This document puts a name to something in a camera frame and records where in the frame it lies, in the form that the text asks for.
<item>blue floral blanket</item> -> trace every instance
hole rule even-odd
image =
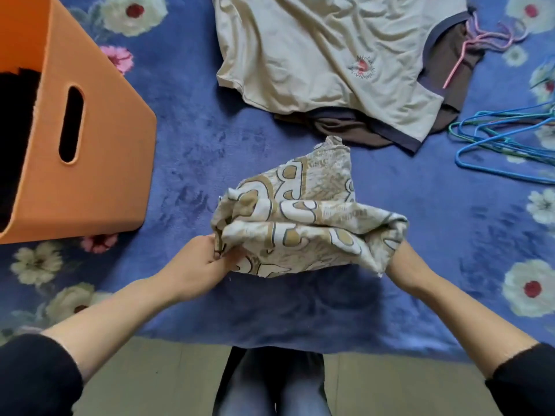
[[[321,141],[219,88],[211,0],[61,0],[158,116],[147,218],[135,233],[0,246],[0,342],[34,332],[148,277],[191,237],[210,232],[218,196]],[[555,0],[469,0],[481,26],[522,20],[529,37],[488,52],[462,117],[550,98]],[[555,127],[517,140],[555,148]],[[555,344],[555,189],[456,167],[462,146],[430,136],[415,157],[351,149],[357,200],[408,217],[408,240],[439,274],[540,341]],[[475,150],[477,164],[555,170]],[[275,345],[324,353],[393,352],[460,359],[460,345],[421,302],[356,266],[263,279],[231,273],[212,292],[159,314],[142,335],[180,342]]]

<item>red logo on shirt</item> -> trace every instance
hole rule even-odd
[[[351,73],[353,73],[356,77],[369,79],[374,75],[373,61],[370,57],[358,55],[356,62],[349,66],[349,70],[351,70]]]

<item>shirt sleeve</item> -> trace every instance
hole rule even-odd
[[[44,335],[0,347],[0,415],[71,416],[83,379],[69,353]]]
[[[486,386],[503,416],[555,415],[555,348],[540,343],[518,353]]]

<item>orange storage bin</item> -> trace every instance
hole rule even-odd
[[[147,210],[154,112],[58,0],[0,0],[0,71],[18,68],[42,76],[0,244],[137,229]],[[84,102],[77,148],[64,161],[69,94]]]

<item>tile floor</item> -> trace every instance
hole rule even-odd
[[[210,416],[229,347],[132,338],[89,382],[76,416]],[[334,416],[499,416],[471,365],[326,355]]]

